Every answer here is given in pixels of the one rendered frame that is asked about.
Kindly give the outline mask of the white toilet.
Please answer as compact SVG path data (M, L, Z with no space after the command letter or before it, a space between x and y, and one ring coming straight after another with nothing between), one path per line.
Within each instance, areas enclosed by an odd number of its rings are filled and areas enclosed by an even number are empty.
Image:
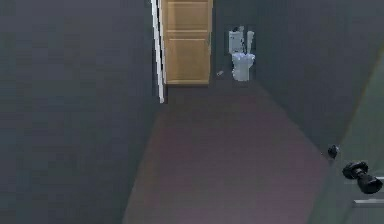
M252 53L255 33L238 26L228 32L228 52L232 61L232 76L235 81L250 80L250 69L256 56Z

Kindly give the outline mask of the light wooden panel door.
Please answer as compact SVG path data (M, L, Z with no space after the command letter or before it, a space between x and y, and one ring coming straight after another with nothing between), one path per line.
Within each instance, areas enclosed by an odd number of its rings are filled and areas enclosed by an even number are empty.
M207 85L213 0L162 0L165 83Z

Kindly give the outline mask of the grey green room door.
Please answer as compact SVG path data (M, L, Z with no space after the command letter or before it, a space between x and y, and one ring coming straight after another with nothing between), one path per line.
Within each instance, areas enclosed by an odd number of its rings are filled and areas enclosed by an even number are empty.
M364 194L342 174L358 161L384 183L384 45L306 224L384 224L384 186Z

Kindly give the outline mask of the white door frame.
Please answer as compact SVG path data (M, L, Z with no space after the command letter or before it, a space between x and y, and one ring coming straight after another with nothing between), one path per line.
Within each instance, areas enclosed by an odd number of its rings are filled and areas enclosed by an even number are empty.
M156 74L157 74L157 86L158 96L160 104L165 102L164 91L164 76L163 76L163 60L162 60L162 44L161 44L161 32L160 32L160 18L159 18L159 5L158 0L150 0L152 11L152 26L153 26L153 39L155 47L155 62L156 62Z

